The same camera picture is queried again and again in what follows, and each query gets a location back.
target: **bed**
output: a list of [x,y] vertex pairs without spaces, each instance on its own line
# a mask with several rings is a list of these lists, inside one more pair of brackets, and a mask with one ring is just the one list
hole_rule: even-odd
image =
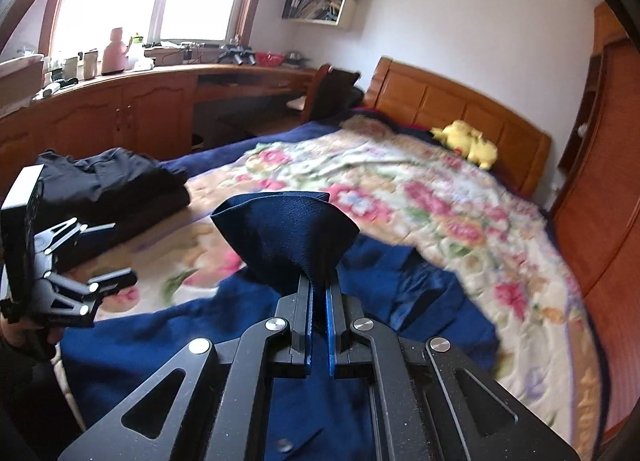
[[[72,272],[80,280],[121,267],[138,272],[138,284],[105,299],[97,319],[215,296],[218,283],[242,266],[208,218],[228,197],[325,190],[364,234],[411,245],[457,274],[497,329],[497,380],[581,459],[591,459],[602,396],[594,336],[580,287],[549,240],[546,219],[525,199],[542,175],[549,137],[478,92],[387,58],[377,66],[365,106],[167,164],[192,176],[188,209]],[[497,145],[494,174],[436,146],[417,128],[457,119]],[[57,370],[72,399],[60,362]]]

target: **shirt button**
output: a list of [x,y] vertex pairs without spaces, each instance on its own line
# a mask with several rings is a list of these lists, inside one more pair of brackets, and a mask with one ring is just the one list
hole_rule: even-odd
[[286,454],[293,450],[293,443],[286,438],[279,439],[276,441],[276,448],[281,454]]

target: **human hand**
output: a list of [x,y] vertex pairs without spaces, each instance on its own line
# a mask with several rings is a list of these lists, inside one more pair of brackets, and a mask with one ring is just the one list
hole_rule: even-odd
[[[43,327],[39,326],[36,322],[27,317],[21,318],[14,324],[10,324],[4,316],[0,317],[0,332],[2,333],[2,336],[4,336],[4,339],[9,343],[9,345],[18,349],[24,347],[27,343],[26,332],[38,329],[43,329]],[[62,327],[53,327],[49,329],[49,332],[47,333],[47,343],[54,346],[62,340],[63,333],[64,329]]]

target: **headboard panel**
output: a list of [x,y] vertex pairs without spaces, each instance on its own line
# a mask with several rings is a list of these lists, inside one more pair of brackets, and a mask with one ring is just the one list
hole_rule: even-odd
[[551,139],[513,111],[479,92],[382,57],[364,104],[402,124],[444,127],[465,120],[498,147],[494,170],[514,190],[530,197],[545,169]]

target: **red basket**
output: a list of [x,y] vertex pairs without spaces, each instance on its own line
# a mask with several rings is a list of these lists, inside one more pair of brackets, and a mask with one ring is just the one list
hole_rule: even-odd
[[255,59],[259,66],[277,67],[284,62],[284,55],[277,53],[256,53]]

